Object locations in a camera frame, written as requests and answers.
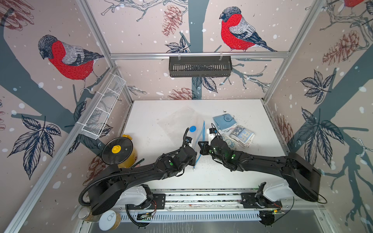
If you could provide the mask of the clear vacuum bag blue zipper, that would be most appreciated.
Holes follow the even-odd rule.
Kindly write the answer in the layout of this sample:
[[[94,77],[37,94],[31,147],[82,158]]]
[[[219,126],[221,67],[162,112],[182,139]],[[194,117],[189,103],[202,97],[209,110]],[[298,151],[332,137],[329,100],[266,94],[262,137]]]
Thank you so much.
[[[187,137],[192,138],[192,142],[186,143],[196,149],[197,142],[203,138],[205,121],[191,107],[183,107],[171,115],[162,118],[158,126],[163,130],[163,137],[167,139],[167,146],[173,146],[173,150],[179,149],[183,143],[183,135],[187,128]]]

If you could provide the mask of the cream towel blue bunny print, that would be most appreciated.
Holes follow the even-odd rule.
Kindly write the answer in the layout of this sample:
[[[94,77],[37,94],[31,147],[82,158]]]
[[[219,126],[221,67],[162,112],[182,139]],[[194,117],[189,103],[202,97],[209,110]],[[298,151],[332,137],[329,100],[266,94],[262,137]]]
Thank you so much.
[[[238,150],[241,149],[242,146],[235,140],[231,139],[227,135],[223,134],[222,135],[223,141],[227,143],[230,149],[232,150]]]

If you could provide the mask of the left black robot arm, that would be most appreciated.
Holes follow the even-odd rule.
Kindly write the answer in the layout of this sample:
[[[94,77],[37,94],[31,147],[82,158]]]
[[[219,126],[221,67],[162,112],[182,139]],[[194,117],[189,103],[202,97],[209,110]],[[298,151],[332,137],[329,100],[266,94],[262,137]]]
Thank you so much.
[[[114,207],[127,189],[177,176],[187,166],[194,166],[196,157],[197,152],[186,145],[173,153],[161,155],[149,165],[128,169],[110,165],[83,189],[79,204],[89,206],[94,216],[100,215]]]

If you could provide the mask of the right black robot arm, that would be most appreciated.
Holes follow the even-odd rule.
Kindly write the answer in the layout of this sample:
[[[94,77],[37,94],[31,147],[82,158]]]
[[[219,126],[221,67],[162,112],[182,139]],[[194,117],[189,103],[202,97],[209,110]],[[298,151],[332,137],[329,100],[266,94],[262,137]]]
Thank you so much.
[[[230,171],[255,171],[280,177],[281,180],[262,182],[252,198],[242,203],[256,208],[278,207],[278,201],[299,197],[308,202],[318,202],[321,173],[296,153],[288,156],[260,156],[232,150],[221,136],[211,141],[198,142],[201,155],[210,155]]]

